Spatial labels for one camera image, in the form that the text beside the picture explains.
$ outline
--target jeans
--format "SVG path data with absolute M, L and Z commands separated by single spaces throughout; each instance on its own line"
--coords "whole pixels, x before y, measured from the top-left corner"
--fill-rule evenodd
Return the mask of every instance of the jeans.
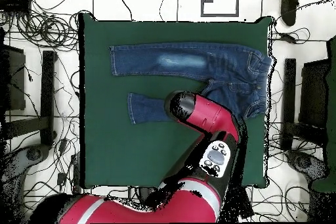
M 222 43 L 157 43 L 110 47 L 114 76 L 179 76 L 207 83 L 201 95 L 229 109 L 237 119 L 266 111 L 267 74 L 272 59 L 258 50 Z M 128 94 L 133 124 L 171 121 L 163 99 Z

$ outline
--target green mat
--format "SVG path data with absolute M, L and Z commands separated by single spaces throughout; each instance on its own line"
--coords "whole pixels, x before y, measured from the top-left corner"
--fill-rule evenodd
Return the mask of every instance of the green mat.
M 109 46 L 199 41 L 236 43 L 267 54 L 271 21 L 266 17 L 258 23 L 116 22 L 94 21 L 84 14 L 85 187 L 156 187 L 199 136 L 175 122 L 131 125 L 127 94 L 164 99 L 171 91 L 199 91 L 205 84 L 170 76 L 113 77 Z M 249 141 L 243 185 L 265 187 L 264 114 L 246 124 Z

